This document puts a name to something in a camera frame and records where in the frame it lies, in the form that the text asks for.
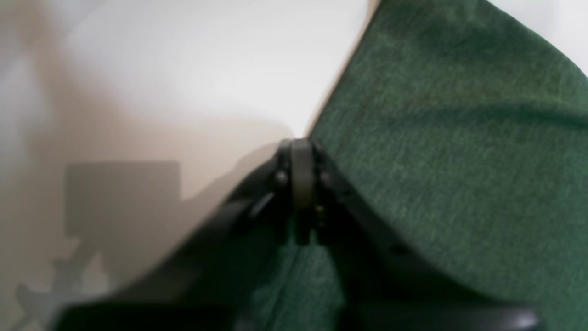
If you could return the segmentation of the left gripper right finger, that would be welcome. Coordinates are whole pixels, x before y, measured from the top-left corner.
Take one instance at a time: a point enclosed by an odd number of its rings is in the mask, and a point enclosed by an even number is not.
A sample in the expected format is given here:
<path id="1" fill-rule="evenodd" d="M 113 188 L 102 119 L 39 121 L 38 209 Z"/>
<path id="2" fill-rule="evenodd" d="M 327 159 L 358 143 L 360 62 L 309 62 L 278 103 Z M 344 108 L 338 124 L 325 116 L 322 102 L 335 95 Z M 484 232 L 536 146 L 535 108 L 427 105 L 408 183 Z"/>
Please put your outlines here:
<path id="1" fill-rule="evenodd" d="M 329 250 L 345 305 L 339 331 L 538 331 L 530 306 L 458 283 L 412 249 L 312 140 L 301 140 L 301 243 Z"/>

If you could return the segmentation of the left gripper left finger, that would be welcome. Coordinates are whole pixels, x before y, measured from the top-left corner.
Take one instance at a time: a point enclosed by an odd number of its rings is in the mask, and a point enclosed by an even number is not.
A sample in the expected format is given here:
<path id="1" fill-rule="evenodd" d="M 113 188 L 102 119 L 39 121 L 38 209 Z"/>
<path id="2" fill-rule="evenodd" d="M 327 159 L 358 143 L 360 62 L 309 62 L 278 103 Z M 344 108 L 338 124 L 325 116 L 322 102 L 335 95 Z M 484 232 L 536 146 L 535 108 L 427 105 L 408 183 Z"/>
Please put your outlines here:
<path id="1" fill-rule="evenodd" d="M 301 146 L 281 141 L 163 262 L 112 295 L 67 308 L 53 329 L 254 329 L 250 298 L 302 209 Z"/>

